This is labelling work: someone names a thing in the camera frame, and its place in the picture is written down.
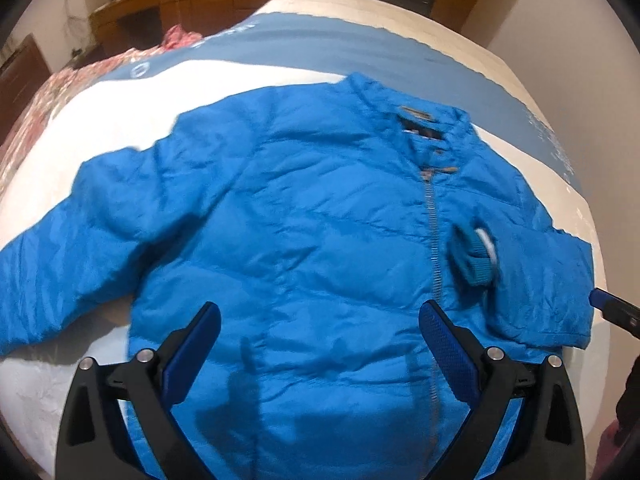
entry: zipper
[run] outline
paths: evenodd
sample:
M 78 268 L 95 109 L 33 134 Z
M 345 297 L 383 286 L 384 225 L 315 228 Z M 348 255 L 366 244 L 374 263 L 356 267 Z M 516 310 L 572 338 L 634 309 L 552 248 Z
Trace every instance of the zipper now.
M 427 168 L 420 172 L 424 183 L 424 196 L 429 215 L 429 228 L 431 231 L 431 264 L 433 265 L 433 295 L 438 304 L 442 301 L 442 270 L 440 269 L 440 234 L 438 233 L 438 215 L 436 211 L 436 199 L 433 192 L 432 178 L 434 173 L 455 173 L 456 167 L 448 168 Z M 438 388 L 435 377 L 439 373 L 438 364 L 435 360 L 431 363 L 430 399 L 431 399 L 431 431 L 429 445 L 427 448 L 427 465 L 431 465 L 433 453 L 438 445 L 438 424 L 440 418 L 440 399 L 438 398 Z

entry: jacket sleeve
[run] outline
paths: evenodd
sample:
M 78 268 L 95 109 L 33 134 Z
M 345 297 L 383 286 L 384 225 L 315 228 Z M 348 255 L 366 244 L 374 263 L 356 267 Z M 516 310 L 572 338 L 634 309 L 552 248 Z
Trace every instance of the jacket sleeve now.
M 148 150 L 82 164 L 69 197 L 0 251 L 0 353 L 134 292 L 154 256 L 232 188 L 268 130 L 276 92 L 192 110 Z
M 479 209 L 476 226 L 490 234 L 497 275 L 488 294 L 489 326 L 528 346 L 586 348 L 591 336 L 591 245 L 553 228 L 524 177 L 514 172 L 521 216 Z

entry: bed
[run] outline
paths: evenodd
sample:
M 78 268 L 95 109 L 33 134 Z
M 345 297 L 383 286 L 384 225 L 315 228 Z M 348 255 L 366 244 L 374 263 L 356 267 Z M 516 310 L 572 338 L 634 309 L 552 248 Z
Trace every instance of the bed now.
M 0 248 L 64 199 L 82 161 L 148 148 L 178 114 L 228 95 L 285 84 L 337 82 L 361 72 L 387 86 L 469 112 L 480 137 L 519 168 L 556 228 L 591 243 L 606 288 L 589 207 L 544 115 L 499 58 L 445 27 L 375 0 L 271 0 L 235 27 L 186 48 L 134 60 L 103 76 L 52 120 L 0 199 Z M 0 363 L 0 410 L 48 474 L 79 360 L 127 358 L 130 298 L 101 306 L 59 337 Z M 565 362 L 584 432 L 602 401 L 609 328 L 596 315 L 586 351 Z

